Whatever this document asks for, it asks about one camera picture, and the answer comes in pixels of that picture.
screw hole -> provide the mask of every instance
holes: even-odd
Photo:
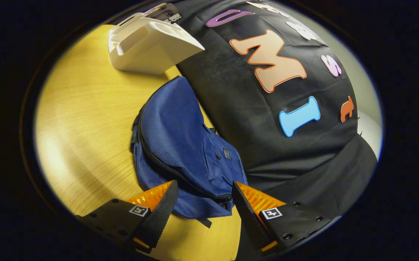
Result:
[[[305,237],[302,237],[302,238],[300,238],[300,239],[298,239],[298,240],[297,240],[297,243],[299,243],[299,242],[303,241],[305,238],[306,238],[306,236],[305,236]]]
[[[289,240],[292,237],[292,234],[290,233],[286,233],[285,235],[282,236],[283,240]]]
[[[127,236],[127,232],[126,232],[125,230],[118,230],[118,233],[119,233],[121,236]]]

blue backpack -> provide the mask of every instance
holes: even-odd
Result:
[[[181,76],[160,87],[142,107],[130,150],[142,189],[177,181],[174,212],[185,218],[231,215],[233,181],[247,185],[237,150],[204,125],[195,93]]]

backpack label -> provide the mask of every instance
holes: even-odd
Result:
[[[226,157],[226,159],[230,159],[230,151],[228,149],[224,149],[224,157]]]

white plastic holder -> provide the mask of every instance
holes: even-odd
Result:
[[[161,75],[204,51],[178,24],[147,18],[152,10],[135,13],[110,30],[108,50],[111,64],[117,70]]]

orange gripper pad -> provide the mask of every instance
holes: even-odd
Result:
[[[150,211],[153,211],[158,206],[161,199],[168,191],[169,186],[173,182],[174,180],[171,180],[152,189],[149,189],[141,194],[136,195],[135,197],[130,198],[129,200],[127,200],[127,202],[132,203],[134,205],[147,207],[150,209]]]
[[[237,185],[240,187],[240,190],[243,192],[245,198],[250,203],[251,208],[253,208],[254,213],[256,213],[257,215],[257,218],[259,218],[259,212],[261,212],[261,210],[268,210],[268,209],[280,207],[286,204],[274,197],[267,195],[266,193],[263,193],[259,190],[251,188],[250,186],[242,184],[238,181],[237,181]]]

